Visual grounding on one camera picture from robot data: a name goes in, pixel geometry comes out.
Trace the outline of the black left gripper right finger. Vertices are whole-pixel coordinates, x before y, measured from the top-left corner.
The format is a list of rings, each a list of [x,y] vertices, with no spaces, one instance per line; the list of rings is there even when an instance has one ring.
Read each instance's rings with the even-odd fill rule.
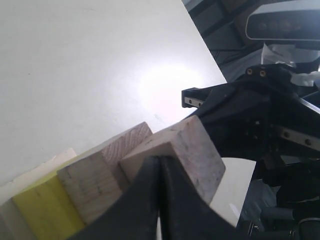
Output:
[[[200,197],[182,164],[160,156],[159,217],[163,240],[249,240]]]

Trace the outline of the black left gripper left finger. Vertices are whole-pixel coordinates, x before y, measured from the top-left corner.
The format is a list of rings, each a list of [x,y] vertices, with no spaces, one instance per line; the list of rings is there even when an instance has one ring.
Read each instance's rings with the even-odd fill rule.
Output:
[[[70,240],[155,240],[160,159],[147,157],[129,188],[98,219]]]

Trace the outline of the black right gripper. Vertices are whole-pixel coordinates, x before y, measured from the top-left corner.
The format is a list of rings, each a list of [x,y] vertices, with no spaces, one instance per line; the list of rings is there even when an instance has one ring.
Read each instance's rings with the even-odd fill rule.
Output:
[[[291,82],[296,76],[284,64],[248,67],[233,82],[181,92],[184,108],[195,108],[221,157],[264,160],[282,167],[282,156],[320,157],[320,108],[302,92],[315,86]]]

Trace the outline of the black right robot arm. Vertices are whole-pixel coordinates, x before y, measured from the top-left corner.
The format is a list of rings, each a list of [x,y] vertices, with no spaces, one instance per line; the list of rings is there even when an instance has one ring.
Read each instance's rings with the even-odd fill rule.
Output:
[[[266,62],[237,79],[181,93],[222,157],[257,162],[253,177],[277,187],[277,206],[320,213],[320,60]]]

